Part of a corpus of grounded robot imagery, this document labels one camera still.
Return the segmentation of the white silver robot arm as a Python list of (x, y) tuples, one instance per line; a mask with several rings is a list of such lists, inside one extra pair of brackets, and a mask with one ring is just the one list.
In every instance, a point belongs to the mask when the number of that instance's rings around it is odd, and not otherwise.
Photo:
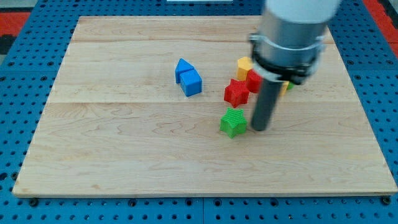
[(301, 85), (317, 70), (327, 24), (340, 0), (266, 0), (250, 35), (255, 71), (269, 82)]

